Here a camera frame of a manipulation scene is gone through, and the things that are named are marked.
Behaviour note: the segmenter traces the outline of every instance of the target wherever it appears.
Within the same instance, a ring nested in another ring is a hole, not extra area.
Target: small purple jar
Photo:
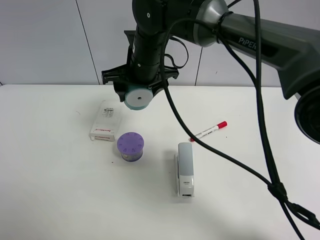
[[[143,137],[136,132],[123,134],[116,143],[122,158],[128,162],[135,162],[142,157],[144,145]]]

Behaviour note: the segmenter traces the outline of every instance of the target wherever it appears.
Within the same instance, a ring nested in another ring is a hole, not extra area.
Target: table surface
[[[171,86],[177,109],[203,140],[268,177],[251,87]],[[262,90],[274,158],[289,199],[320,217],[320,146],[294,120],[297,100]],[[282,209],[255,176],[193,143],[195,197],[176,197],[174,154],[188,136],[164,92],[141,111],[127,109],[119,137],[137,132],[143,157],[126,162],[115,142],[91,141],[112,86],[0,87],[1,240],[293,240]],[[306,239],[320,232],[295,221]]]

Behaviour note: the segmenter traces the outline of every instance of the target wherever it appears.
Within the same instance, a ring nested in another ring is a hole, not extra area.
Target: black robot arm
[[[176,20],[191,18],[220,32],[237,51],[256,57],[255,20],[229,12],[224,0],[133,0],[137,27],[125,31],[129,40],[125,65],[103,71],[113,81],[120,101],[135,110],[145,108],[163,89],[160,52],[166,30]],[[177,24],[171,34],[202,47],[220,43],[214,32],[192,22]],[[295,118],[302,132],[320,143],[320,31],[261,20],[262,61],[279,74],[285,99],[299,99]],[[165,80],[179,72],[165,68]]]

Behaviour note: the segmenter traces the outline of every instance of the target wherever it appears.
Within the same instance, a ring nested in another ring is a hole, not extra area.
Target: white box
[[[120,106],[115,107],[111,103],[103,101],[89,134],[91,140],[115,141],[115,133],[119,128],[120,120]]]

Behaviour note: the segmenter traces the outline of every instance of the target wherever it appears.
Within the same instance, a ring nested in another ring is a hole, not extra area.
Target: red marker cap
[[[228,123],[226,121],[223,121],[223,122],[219,123],[217,126],[219,129],[222,129],[222,128],[226,127],[227,125],[228,125]]]

